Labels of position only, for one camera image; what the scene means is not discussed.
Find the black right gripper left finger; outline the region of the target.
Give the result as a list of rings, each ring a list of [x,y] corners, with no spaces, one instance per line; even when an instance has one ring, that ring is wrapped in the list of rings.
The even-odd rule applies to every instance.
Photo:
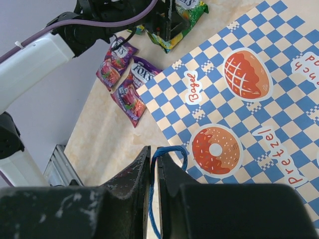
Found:
[[[0,191],[3,239],[144,239],[151,147],[96,187],[12,187]]]

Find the purple snack packet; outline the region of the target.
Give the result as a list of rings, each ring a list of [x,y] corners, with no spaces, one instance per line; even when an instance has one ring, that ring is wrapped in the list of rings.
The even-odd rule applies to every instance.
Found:
[[[124,40],[125,38],[118,37],[112,42],[104,57],[104,61],[101,63],[96,72],[97,78],[109,92],[111,92],[116,86],[126,71],[130,60],[138,52],[138,49],[128,42],[125,42],[118,47],[124,42]]]
[[[137,89],[152,80],[161,71],[149,61],[134,56],[126,79],[111,94],[112,99],[126,114],[133,127],[137,126],[146,109],[146,105],[137,93]]]

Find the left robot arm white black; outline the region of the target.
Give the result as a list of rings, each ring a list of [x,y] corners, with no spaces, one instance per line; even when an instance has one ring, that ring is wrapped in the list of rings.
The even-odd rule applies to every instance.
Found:
[[[47,186],[25,148],[8,107],[45,76],[117,32],[149,32],[170,40],[190,26],[173,0],[79,0],[0,58],[0,174],[14,187]]]

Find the blue checkered paper bag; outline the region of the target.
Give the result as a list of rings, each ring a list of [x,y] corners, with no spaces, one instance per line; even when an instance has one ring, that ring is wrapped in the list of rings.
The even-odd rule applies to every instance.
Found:
[[[281,183],[319,225],[319,3],[266,0],[139,89],[201,183]]]

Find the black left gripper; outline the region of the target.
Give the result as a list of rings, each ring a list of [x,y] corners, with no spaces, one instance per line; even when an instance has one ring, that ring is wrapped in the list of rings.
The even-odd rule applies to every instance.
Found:
[[[170,41],[190,27],[177,11],[174,0],[78,0],[74,10],[76,26],[120,32],[145,25],[146,30]]]

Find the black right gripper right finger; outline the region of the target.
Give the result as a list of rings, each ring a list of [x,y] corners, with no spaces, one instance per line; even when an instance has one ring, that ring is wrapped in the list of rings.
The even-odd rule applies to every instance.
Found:
[[[284,184],[201,184],[158,158],[163,239],[316,239],[297,193]]]

